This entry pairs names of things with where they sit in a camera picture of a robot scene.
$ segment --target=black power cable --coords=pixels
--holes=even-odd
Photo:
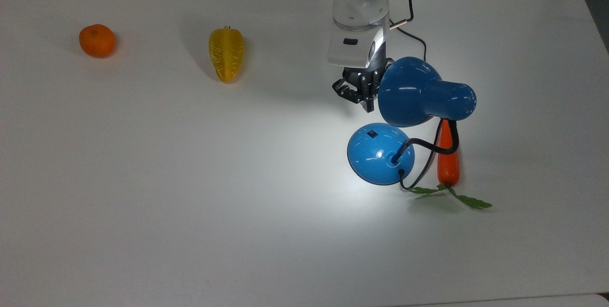
[[[429,144],[428,142],[426,142],[424,140],[420,140],[417,138],[411,138],[411,139],[407,140],[406,142],[404,142],[404,145],[403,145],[403,147],[405,146],[404,151],[408,147],[407,143],[409,143],[409,141],[411,141],[411,140],[415,140],[415,141],[411,142],[411,144],[417,144],[417,145],[423,146],[426,149],[430,149],[431,152],[429,153],[427,162],[425,162],[425,165],[423,166],[423,169],[419,173],[418,177],[409,187],[406,187],[404,185],[404,179],[405,179],[404,170],[400,169],[398,171],[398,173],[400,174],[400,186],[402,186],[403,189],[409,190],[410,188],[413,188],[414,186],[417,185],[418,181],[420,181],[422,179],[422,177],[425,175],[425,173],[429,170],[429,166],[431,165],[431,160],[433,158],[433,154],[440,153],[440,154],[444,154],[444,155],[450,155],[451,153],[454,153],[455,151],[457,151],[457,149],[459,148],[459,134],[457,133],[457,122],[455,120],[448,120],[448,119],[446,119],[446,120],[448,121],[448,129],[450,130],[450,133],[451,133],[452,142],[451,142],[450,148],[444,149],[444,148],[438,147],[436,145],[438,143],[438,139],[440,137],[440,129],[442,127],[442,122],[444,121],[444,119],[440,119],[440,122],[438,123],[438,128],[435,131],[435,138],[433,140],[433,145]]]
[[[413,0],[408,0],[408,8],[410,10],[411,16],[410,16],[410,18],[405,19],[406,23],[409,23],[410,21],[412,21],[414,19]],[[393,22],[393,20],[391,20],[391,18],[389,18],[389,22],[392,25],[394,24],[394,22]],[[425,43],[425,41],[422,40],[421,38],[413,35],[413,34],[410,34],[410,33],[406,32],[406,31],[404,31],[403,29],[400,29],[400,27],[397,27],[396,29],[399,32],[402,32],[403,34],[405,34],[406,36],[409,36],[410,38],[413,38],[414,40],[418,40],[422,44],[422,46],[423,46],[422,59],[424,61],[427,61],[427,44]]]

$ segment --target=yellow star fruit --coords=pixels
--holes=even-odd
[[[209,55],[222,82],[235,78],[243,63],[243,53],[243,37],[238,30],[225,26],[209,35]]]

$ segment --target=orange carrot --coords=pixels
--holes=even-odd
[[[452,146],[451,132],[448,129],[447,120],[442,120],[438,145],[444,149]],[[438,154],[438,181],[447,187],[454,187],[459,183],[459,155],[456,151],[450,155]]]

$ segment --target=orange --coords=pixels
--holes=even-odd
[[[87,26],[79,35],[80,47],[89,56],[108,56],[115,46],[115,36],[111,29],[104,25]]]

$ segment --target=lamp base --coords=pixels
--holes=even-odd
[[[396,163],[391,158],[408,140],[402,130],[386,123],[371,123],[355,131],[347,146],[351,168],[359,177],[370,183],[388,185],[400,181],[400,169],[404,176],[413,169],[413,147],[406,149]]]

